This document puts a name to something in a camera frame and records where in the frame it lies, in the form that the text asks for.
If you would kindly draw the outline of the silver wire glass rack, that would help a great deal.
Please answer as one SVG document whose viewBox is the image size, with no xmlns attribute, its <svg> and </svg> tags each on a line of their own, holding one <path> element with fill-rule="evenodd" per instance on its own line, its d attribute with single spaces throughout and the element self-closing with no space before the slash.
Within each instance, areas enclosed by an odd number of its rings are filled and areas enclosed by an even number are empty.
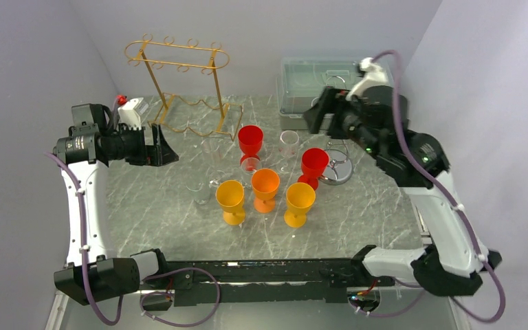
<svg viewBox="0 0 528 330">
<path fill-rule="evenodd" d="M 325 83 L 327 89 L 337 89 L 333 94 L 330 110 L 325 114 L 327 120 L 326 135 L 328 136 L 327 143 L 324 147 L 325 152 L 329 156 L 329 163 L 320 177 L 320 181 L 325 184 L 339 186 L 350 180 L 353 174 L 353 163 L 350 158 L 348 148 L 348 141 L 345 140 L 343 133 L 339 133 L 334 121 L 334 116 L 343 105 L 342 90 L 338 89 L 334 83 L 342 83 L 343 87 L 347 87 L 346 80 L 341 76 L 330 76 Z"/>
</svg>

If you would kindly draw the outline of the clear ribbed wine glass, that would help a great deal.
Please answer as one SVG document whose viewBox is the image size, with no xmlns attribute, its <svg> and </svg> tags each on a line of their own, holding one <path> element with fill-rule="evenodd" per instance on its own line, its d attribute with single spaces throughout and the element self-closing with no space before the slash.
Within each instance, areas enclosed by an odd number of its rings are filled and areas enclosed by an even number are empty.
<svg viewBox="0 0 528 330">
<path fill-rule="evenodd" d="M 261 161 L 256 157 L 247 157 L 241 162 L 241 179 L 245 188 L 252 188 L 252 176 L 260 168 Z"/>
</svg>

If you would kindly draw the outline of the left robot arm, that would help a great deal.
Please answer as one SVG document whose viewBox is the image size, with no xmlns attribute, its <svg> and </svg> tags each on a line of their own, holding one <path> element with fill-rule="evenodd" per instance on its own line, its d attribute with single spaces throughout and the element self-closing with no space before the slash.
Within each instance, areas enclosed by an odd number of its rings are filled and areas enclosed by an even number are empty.
<svg viewBox="0 0 528 330">
<path fill-rule="evenodd" d="M 151 125 L 152 144 L 145 142 L 140 118 L 147 104 L 132 99 L 115 111 L 103 104 L 72 107 L 69 135 L 49 157 L 60 167 L 69 206 L 70 239 L 65 268 L 54 274 L 56 288 L 81 305 L 137 291 L 141 280 L 164 287 L 170 279 L 159 249 L 120 258 L 109 242 L 107 179 L 109 164 L 160 167 L 179 160 L 158 124 Z"/>
</svg>

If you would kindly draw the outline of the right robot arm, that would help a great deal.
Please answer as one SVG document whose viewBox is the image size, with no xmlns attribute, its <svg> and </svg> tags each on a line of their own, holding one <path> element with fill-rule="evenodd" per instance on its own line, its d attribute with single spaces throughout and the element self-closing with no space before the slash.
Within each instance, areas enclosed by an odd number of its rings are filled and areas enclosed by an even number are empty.
<svg viewBox="0 0 528 330">
<path fill-rule="evenodd" d="M 360 145 L 409 196 L 432 239 L 413 250 L 368 245 L 355 255 L 352 278 L 359 285 L 377 277 L 396 278 L 416 282 L 435 296 L 471 296 L 483 283 L 481 273 L 497 267 L 501 255 L 472 242 L 472 229 L 455 210 L 458 199 L 441 144 L 409 129 L 408 101 L 400 96 L 399 111 L 393 111 L 392 94 L 391 87 L 376 86 L 347 100 L 346 90 L 328 86 L 304 113 L 312 134 L 331 114 L 327 135 Z"/>
</svg>

